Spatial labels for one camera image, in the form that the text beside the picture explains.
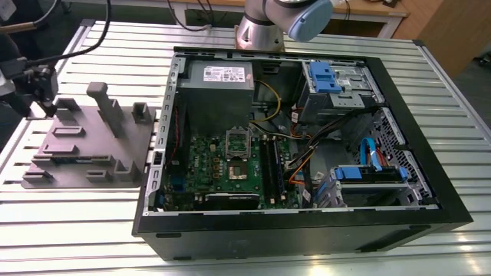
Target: robot end effector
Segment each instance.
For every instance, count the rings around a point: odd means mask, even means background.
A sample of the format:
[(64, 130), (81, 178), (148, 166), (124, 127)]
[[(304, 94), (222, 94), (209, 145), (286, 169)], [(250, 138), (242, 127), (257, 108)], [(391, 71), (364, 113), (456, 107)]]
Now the robot end effector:
[(32, 102), (37, 103), (48, 117), (54, 115), (57, 90), (53, 66), (30, 67), (25, 58), (0, 62), (0, 103), (8, 104), (22, 117), (32, 115)]
[(237, 48), (280, 51), (282, 32), (305, 42), (322, 31), (330, 14), (329, 0), (246, 0), (236, 32)]

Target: ram slot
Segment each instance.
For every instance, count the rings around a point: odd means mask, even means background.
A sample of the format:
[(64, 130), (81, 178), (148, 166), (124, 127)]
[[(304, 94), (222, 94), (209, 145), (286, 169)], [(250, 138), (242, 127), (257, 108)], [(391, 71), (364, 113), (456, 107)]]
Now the ram slot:
[(278, 156), (278, 150), (277, 150), (277, 143), (276, 140), (272, 140), (272, 147), (273, 147), (273, 155), (274, 155), (274, 168), (276, 171), (276, 179), (277, 179), (277, 189), (278, 189), (278, 195), (280, 199), (282, 200), (282, 194), (284, 194), (284, 183), (282, 183), (282, 170), (281, 170), (281, 158)]
[(280, 186), (277, 173), (277, 151), (274, 149), (274, 141), (260, 141), (260, 171), (262, 174), (262, 190), (266, 202), (274, 204), (280, 200)]

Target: motherboard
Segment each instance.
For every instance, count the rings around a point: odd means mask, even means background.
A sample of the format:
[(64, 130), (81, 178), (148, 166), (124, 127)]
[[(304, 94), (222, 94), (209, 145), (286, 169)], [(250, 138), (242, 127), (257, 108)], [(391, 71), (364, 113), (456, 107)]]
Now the motherboard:
[(169, 177), (174, 210), (200, 210), (202, 204), (212, 205), (205, 209), (221, 209), (224, 202), (241, 202), (238, 209), (248, 209), (246, 204), (250, 209), (298, 207), (297, 191), (285, 189), (281, 170), (290, 159), (289, 142), (276, 136), (234, 134), (192, 136), (185, 177)]

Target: green circuit board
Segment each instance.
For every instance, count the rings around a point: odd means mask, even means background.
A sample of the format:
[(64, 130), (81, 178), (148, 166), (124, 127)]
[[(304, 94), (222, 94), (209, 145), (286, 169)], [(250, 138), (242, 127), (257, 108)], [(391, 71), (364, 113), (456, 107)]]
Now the green circuit board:
[[(297, 193), (288, 191), (284, 199), (270, 203), (262, 195), (260, 139), (250, 138), (250, 153), (246, 161), (226, 160), (225, 136), (193, 136), (190, 139), (188, 172), (185, 176), (185, 192), (188, 193), (225, 193), (250, 192), (260, 195), (260, 209), (297, 208)], [(289, 160), (289, 144), (285, 139), (277, 140), (277, 151), (281, 162)], [(229, 148), (244, 150), (244, 142), (229, 140)], [(180, 206), (178, 210), (192, 206)]]

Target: slotted aluminum surface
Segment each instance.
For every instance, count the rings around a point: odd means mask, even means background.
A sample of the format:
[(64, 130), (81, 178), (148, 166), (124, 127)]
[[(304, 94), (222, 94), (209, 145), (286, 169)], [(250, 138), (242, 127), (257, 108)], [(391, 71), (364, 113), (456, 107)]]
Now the slotted aluminum surface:
[[(102, 29), (80, 27), (68, 51)], [(160, 106), (173, 46), (232, 48), (233, 30), (190, 33), (173, 25), (114, 22), (101, 47), (58, 64), (61, 95), (80, 104), (90, 81), (109, 84), (120, 105)], [(475, 222), (389, 252), (164, 262), (130, 236), (137, 189), (24, 190), (20, 186), (49, 121), (21, 122), (0, 155), (0, 273), (102, 275), (481, 275), (491, 273), (491, 144), (488, 129), (425, 50), (411, 41), (318, 36), (285, 38), (289, 52), (383, 60)]]

